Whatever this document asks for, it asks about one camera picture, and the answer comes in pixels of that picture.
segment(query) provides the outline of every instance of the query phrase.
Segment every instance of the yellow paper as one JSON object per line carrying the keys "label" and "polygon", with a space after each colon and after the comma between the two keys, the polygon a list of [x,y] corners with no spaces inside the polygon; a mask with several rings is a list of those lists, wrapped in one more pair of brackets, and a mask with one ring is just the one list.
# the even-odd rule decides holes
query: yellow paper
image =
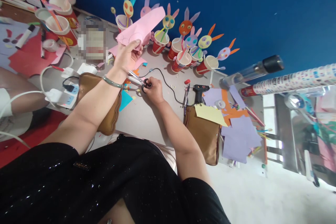
{"label": "yellow paper", "polygon": [[227,124],[224,121],[222,112],[213,107],[205,106],[197,104],[195,105],[196,115],[197,117],[201,117],[203,119],[212,121],[214,123],[218,123],[222,126],[227,127]]}

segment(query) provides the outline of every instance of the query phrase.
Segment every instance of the black glue gun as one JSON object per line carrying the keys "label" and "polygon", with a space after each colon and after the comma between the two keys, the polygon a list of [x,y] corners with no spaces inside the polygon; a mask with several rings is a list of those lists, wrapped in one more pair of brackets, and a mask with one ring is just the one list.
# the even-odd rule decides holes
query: black glue gun
{"label": "black glue gun", "polygon": [[193,90],[196,92],[195,104],[202,103],[202,94],[203,94],[203,92],[208,91],[209,89],[210,89],[209,86],[194,85]]}

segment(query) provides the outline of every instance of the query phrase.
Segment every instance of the brown bag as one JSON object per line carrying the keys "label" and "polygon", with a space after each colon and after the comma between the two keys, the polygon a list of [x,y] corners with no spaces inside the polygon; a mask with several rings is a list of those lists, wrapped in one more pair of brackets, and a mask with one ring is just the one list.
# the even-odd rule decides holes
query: brown bag
{"label": "brown bag", "polygon": [[208,165],[218,164],[220,125],[196,116],[194,107],[187,107],[184,125],[195,138]]}
{"label": "brown bag", "polygon": [[[102,80],[101,77],[94,75],[92,73],[82,73],[79,77],[79,92],[76,104],[101,80]],[[116,101],[112,105],[110,111],[107,113],[107,115],[99,125],[97,129],[98,132],[101,132],[104,135],[112,135],[112,133],[116,128],[116,122],[119,116],[120,104],[121,104],[121,90],[116,98]]]}

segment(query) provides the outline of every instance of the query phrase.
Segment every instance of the bracelet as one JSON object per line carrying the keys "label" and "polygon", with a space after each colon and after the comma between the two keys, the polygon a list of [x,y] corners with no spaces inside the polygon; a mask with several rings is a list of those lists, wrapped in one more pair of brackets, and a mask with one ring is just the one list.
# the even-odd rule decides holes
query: bracelet
{"label": "bracelet", "polygon": [[122,87],[123,87],[123,85],[120,85],[120,84],[115,83],[115,82],[111,81],[110,79],[108,79],[108,78],[106,77],[106,75],[103,76],[103,80],[106,81],[107,84],[109,84],[109,85],[111,85],[111,86],[114,86],[114,87],[116,87],[116,88],[122,88]]}

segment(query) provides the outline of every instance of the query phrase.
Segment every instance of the white marker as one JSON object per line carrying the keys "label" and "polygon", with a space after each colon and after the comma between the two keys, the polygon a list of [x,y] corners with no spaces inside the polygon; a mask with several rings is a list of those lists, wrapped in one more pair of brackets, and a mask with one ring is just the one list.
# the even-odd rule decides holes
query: white marker
{"label": "white marker", "polygon": [[27,38],[29,35],[35,30],[35,25],[30,25],[28,29],[24,32],[23,36],[19,39],[19,41],[16,43],[16,49],[21,49],[22,46],[25,44]]}

